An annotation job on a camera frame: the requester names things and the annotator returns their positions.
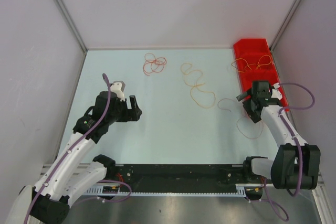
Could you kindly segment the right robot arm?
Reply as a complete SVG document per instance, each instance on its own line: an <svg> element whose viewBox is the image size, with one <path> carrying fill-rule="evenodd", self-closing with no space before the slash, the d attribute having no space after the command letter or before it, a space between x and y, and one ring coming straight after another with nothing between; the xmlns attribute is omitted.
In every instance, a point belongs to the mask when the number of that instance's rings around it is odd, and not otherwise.
<svg viewBox="0 0 336 224"><path fill-rule="evenodd" d="M296 195L299 190L313 190L318 184L321 151L300 136L286 115L290 106L281 103L280 83L253 81L251 88L237 96L247 116L263 122L271 132L278 150L274 159L247 157L243 179L254 183L261 176L271 180L277 189Z"/></svg>

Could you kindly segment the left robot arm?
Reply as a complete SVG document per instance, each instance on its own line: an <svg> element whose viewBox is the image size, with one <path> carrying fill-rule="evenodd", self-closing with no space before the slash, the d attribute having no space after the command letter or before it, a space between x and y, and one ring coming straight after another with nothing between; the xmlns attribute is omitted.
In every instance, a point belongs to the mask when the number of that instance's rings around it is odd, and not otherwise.
<svg viewBox="0 0 336 224"><path fill-rule="evenodd" d="M7 223L28 223L35 217L43 223L62 223L75 201L98 182L110 182L118 173L113 159L96 156L90 165L73 177L84 156L95 147L115 122L136 122L142 114L135 96L127 105L121 89L102 91L77 121L70 140L46 174L35 185L23 189Z"/></svg>

